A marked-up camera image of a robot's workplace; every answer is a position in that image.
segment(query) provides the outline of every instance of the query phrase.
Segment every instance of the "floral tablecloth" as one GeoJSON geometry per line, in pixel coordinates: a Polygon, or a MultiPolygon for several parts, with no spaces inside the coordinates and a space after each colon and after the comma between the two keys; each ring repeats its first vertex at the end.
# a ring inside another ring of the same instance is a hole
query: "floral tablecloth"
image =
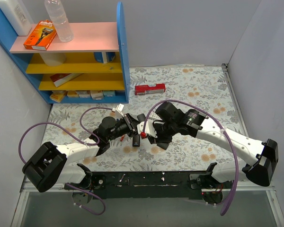
{"type": "MultiPolygon", "coordinates": [[[[144,113],[158,101],[176,99],[196,105],[212,115],[229,129],[241,132],[239,118],[233,106],[221,67],[173,67],[130,69],[130,103],[125,104],[123,113],[134,117],[144,113]],[[134,86],[142,84],[165,83],[165,93],[144,96],[134,95],[134,86]]],[[[183,111],[189,109],[181,104],[174,104],[183,111]]],[[[54,104],[49,121],[58,123],[81,140],[89,137],[79,124],[82,113],[93,106],[116,107],[111,104],[54,104]]],[[[105,116],[115,117],[115,113],[95,110],[87,113],[83,124],[89,130],[98,127],[105,116]]],[[[59,128],[48,125],[43,142],[67,144],[75,142],[59,128]]],[[[207,141],[176,135],[167,150],[141,140],[139,148],[132,147],[132,140],[125,137],[121,142],[111,142],[111,148],[103,155],[80,160],[91,171],[181,171],[205,170],[211,162],[230,162],[230,152],[207,141]]]]}

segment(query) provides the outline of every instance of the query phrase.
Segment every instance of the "blue shelf frame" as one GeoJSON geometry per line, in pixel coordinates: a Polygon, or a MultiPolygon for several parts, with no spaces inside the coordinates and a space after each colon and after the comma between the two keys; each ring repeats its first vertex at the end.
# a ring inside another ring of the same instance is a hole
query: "blue shelf frame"
{"type": "MultiPolygon", "coordinates": [[[[127,52],[127,40],[126,40],[126,29],[124,19],[124,9],[122,2],[118,2],[117,5],[117,37],[119,44],[120,59],[123,72],[123,82],[125,92],[117,92],[114,97],[104,97],[102,100],[93,100],[92,98],[68,98],[65,97],[61,103],[128,103],[129,102],[129,84],[130,84],[130,73],[129,73],[129,62],[127,52]]],[[[49,104],[57,103],[49,98],[51,91],[40,91],[39,85],[41,83],[42,74],[27,74],[26,70],[33,57],[32,53],[10,53],[12,45],[18,37],[16,31],[9,23],[2,10],[0,9],[0,45],[22,71],[24,76],[38,91],[40,96],[49,104]]]]}

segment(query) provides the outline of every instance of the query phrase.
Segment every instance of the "white wall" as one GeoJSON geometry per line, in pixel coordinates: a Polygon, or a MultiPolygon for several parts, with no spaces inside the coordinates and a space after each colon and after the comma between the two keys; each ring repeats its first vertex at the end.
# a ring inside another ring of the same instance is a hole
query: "white wall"
{"type": "MultiPolygon", "coordinates": [[[[0,46],[0,227],[11,224],[24,177],[19,139],[29,126],[47,120],[49,107],[0,46]]],[[[28,135],[26,160],[40,146],[43,132],[40,126],[28,135]]]]}
{"type": "Polygon", "coordinates": [[[273,181],[284,214],[284,0],[262,0],[229,63],[251,137],[279,145],[273,181]]]}
{"type": "MultiPolygon", "coordinates": [[[[62,0],[70,22],[115,21],[118,0],[62,0]]],[[[228,63],[260,0],[122,0],[130,66],[228,63]]],[[[23,0],[35,22],[44,0],[23,0]]]]}

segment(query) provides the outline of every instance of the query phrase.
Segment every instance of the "pink shelf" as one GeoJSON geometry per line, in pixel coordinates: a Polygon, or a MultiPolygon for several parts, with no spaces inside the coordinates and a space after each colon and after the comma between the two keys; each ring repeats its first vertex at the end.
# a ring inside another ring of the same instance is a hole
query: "pink shelf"
{"type": "MultiPolygon", "coordinates": [[[[63,43],[56,36],[46,52],[119,52],[117,23],[71,23],[74,39],[63,43]]],[[[10,49],[11,53],[41,53],[27,50],[23,43],[27,36],[18,36],[10,49]]]]}

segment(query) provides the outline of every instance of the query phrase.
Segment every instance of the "gray floor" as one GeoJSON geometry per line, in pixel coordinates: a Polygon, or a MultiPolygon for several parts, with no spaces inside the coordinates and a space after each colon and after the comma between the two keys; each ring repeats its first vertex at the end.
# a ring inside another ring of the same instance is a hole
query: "gray floor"
{"type": "MultiPolygon", "coordinates": [[[[22,227],[205,227],[205,226],[276,226],[265,191],[237,192],[225,216],[220,209],[194,204],[184,198],[108,199],[106,212],[94,216],[74,206],[68,192],[31,192],[22,227]]],[[[102,209],[99,201],[88,207],[102,209]]]]}

